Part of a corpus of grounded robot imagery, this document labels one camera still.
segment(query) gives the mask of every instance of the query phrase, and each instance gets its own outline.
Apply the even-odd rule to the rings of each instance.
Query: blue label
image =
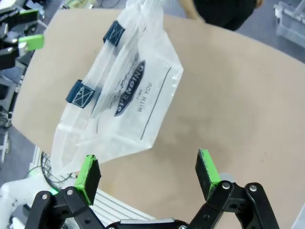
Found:
[[[142,61],[139,63],[137,68],[134,70],[128,85],[126,91],[121,95],[118,109],[114,116],[119,116],[123,114],[125,109],[128,107],[128,105],[132,102],[134,98],[134,94],[136,93],[140,82],[144,76],[144,69],[145,69],[145,61]]]
[[[103,38],[104,43],[106,40],[109,40],[110,43],[118,46],[124,31],[125,29],[118,23],[118,21],[114,21]]]
[[[95,91],[82,84],[81,80],[77,80],[70,90],[66,101],[80,108],[84,108],[93,98]]]

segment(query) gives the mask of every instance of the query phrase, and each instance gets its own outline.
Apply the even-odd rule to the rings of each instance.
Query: plastic bag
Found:
[[[183,73],[163,30],[161,0],[128,0],[84,80],[67,97],[54,136],[55,174],[153,146]]]

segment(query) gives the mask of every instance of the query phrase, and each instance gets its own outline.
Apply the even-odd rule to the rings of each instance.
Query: person's hand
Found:
[[[264,0],[256,0],[256,7],[259,8],[264,3]]]
[[[179,0],[180,5],[183,7],[187,18],[189,19],[201,19],[200,15],[198,14],[193,0]]]

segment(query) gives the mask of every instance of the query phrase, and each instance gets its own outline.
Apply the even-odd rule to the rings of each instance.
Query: blue tag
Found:
[[[118,21],[114,21],[103,38],[104,43],[106,40],[109,40],[111,44],[118,46],[124,31],[125,29],[118,23]]]
[[[81,80],[78,80],[69,92],[66,101],[80,108],[84,108],[91,101],[94,93],[94,90],[83,85]]]

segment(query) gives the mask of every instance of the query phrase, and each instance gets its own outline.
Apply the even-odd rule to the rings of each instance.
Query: tabletop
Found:
[[[13,125],[51,151],[77,79],[83,79],[118,10],[59,11],[36,51]],[[262,43],[198,21],[166,16],[164,28],[184,67],[152,149],[101,165],[99,187],[156,218],[190,221],[204,203],[195,173],[199,148],[238,185],[263,185],[280,228],[304,201],[305,65]],[[238,228],[224,214],[217,228]]]

